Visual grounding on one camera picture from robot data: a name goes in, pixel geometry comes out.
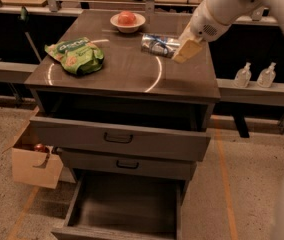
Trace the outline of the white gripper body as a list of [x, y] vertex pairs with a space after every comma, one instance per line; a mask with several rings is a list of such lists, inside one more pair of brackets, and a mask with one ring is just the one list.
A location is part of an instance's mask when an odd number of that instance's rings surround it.
[[217, 9], [205, 0], [194, 11], [190, 20], [190, 30], [197, 37], [212, 42], [221, 37], [230, 27], [231, 16]]

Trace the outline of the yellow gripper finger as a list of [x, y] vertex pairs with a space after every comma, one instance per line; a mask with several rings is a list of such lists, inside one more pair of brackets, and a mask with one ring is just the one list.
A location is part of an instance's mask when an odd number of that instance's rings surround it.
[[175, 51], [172, 59], [177, 63], [184, 63], [202, 50], [200, 41], [195, 39], [184, 40]]
[[178, 40], [180, 44], [182, 44], [184, 41], [187, 41], [187, 40], [197, 42], [198, 37], [191, 31], [190, 24], [187, 24], [182, 34], [179, 36]]

